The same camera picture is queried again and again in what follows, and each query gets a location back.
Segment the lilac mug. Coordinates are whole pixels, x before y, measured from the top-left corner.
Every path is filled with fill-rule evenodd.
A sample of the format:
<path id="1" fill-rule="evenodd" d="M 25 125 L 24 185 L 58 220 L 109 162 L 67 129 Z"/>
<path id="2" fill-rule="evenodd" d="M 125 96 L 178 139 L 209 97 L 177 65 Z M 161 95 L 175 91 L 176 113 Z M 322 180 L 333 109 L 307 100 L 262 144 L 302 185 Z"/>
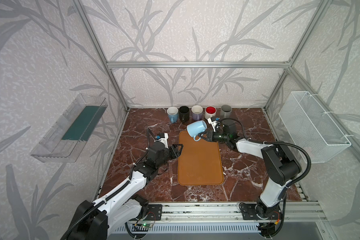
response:
<path id="1" fill-rule="evenodd" d="M 199 105 L 192 106 L 192 118 L 194 121 L 200 121 L 203 117 L 204 108 Z"/>

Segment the light blue mug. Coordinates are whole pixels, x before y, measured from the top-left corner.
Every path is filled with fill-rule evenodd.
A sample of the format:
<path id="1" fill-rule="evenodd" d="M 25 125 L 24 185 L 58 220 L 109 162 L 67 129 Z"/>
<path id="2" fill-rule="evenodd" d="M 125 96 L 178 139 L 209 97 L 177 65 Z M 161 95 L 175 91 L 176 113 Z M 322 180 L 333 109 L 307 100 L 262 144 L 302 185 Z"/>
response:
<path id="1" fill-rule="evenodd" d="M 203 120 L 194 122 L 187 126 L 187 132 L 195 142 L 198 142 L 201 138 L 199 134 L 203 133 L 207 129 L 207 125 Z"/>

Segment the black mug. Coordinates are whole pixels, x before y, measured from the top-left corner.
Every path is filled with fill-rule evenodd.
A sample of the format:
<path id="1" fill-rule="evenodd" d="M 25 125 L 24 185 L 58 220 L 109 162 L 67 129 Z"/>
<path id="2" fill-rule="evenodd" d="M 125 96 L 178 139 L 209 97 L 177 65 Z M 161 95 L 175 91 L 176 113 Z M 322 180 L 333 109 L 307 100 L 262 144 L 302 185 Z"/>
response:
<path id="1" fill-rule="evenodd" d="M 179 108 L 179 118 L 182 123 L 186 123 L 190 120 L 190 108 L 188 106 L 181 106 Z"/>

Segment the white mug red inside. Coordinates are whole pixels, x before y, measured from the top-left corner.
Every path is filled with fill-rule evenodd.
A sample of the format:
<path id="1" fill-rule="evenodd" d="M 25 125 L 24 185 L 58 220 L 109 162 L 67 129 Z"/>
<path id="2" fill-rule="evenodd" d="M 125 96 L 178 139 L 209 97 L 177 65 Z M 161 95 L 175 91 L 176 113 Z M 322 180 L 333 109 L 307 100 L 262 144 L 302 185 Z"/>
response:
<path id="1" fill-rule="evenodd" d="M 215 117 L 217 114 L 217 109 L 213 106 L 208 106 L 206 107 L 205 109 L 205 119 L 210 119 L 210 118 L 213 118 Z"/>

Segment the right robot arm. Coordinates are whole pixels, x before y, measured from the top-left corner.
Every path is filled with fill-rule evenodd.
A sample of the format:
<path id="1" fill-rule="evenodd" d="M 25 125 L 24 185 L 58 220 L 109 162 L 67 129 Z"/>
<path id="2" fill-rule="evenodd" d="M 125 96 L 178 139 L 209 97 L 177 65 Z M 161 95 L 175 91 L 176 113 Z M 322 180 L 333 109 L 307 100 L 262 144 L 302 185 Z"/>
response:
<path id="1" fill-rule="evenodd" d="M 230 150 L 248 154 L 264 161 L 268 181 L 252 210 L 259 219 L 267 220 L 280 203 L 287 199 L 287 190 L 305 178 L 311 170 L 312 160 L 302 147 L 283 141 L 255 141 L 245 132 L 239 134 L 236 126 L 242 123 L 233 118 L 209 118 L 187 126 L 194 141 L 205 140 L 225 144 Z"/>

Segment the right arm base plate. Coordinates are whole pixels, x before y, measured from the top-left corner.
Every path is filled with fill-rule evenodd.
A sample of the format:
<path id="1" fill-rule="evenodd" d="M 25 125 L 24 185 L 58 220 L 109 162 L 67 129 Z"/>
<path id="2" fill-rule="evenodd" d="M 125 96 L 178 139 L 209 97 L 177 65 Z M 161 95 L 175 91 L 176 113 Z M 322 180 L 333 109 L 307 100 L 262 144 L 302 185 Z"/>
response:
<path id="1" fill-rule="evenodd" d="M 263 204 L 246 204 L 240 203 L 239 210 L 243 216 L 243 220 L 278 220 L 280 219 L 280 205 L 268 208 Z"/>

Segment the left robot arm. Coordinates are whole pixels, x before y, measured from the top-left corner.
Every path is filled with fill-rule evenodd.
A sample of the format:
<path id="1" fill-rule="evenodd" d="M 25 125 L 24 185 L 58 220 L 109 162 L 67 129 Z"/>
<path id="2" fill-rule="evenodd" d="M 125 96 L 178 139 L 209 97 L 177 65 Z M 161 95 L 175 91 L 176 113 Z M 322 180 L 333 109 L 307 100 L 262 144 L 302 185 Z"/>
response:
<path id="1" fill-rule="evenodd" d="M 83 201 L 76 209 L 63 240 L 106 240 L 121 224 L 143 219 L 148 214 L 148 201 L 137 193 L 145 188 L 164 164 L 181 156 L 182 144 L 168 144 L 168 134 L 155 136 L 147 129 L 145 153 L 115 188 L 93 202 Z"/>

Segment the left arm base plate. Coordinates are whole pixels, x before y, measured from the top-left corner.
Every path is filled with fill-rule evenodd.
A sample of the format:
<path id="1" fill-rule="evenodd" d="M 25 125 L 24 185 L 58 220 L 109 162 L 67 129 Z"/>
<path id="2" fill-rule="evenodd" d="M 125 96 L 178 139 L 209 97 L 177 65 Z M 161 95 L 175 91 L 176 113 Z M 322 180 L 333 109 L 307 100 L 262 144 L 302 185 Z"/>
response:
<path id="1" fill-rule="evenodd" d="M 145 221 L 160 221 L 163 213 L 163 205 L 148 204 L 142 208 L 143 220 Z"/>

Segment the blue dotted floral mug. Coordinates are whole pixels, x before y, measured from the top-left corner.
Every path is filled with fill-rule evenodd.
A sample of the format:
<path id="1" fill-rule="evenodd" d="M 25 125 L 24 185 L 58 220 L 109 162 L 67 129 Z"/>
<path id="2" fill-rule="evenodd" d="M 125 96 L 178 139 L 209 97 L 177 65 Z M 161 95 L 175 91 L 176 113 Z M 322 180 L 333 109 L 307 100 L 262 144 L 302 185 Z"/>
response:
<path id="1" fill-rule="evenodd" d="M 177 107 L 169 107 L 167 109 L 167 115 L 169 117 L 170 123 L 174 124 L 178 121 L 179 109 Z"/>

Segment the grey mug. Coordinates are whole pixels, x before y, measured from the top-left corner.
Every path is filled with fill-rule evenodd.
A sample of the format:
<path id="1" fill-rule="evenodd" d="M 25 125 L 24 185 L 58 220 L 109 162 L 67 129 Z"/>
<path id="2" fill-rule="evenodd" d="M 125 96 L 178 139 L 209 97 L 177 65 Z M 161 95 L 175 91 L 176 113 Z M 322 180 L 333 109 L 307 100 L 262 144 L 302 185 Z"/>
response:
<path id="1" fill-rule="evenodd" d="M 221 110 L 220 110 L 220 118 L 221 119 L 229 118 L 231 116 L 231 113 L 232 113 L 231 106 L 229 106 L 229 105 L 221 106 Z"/>

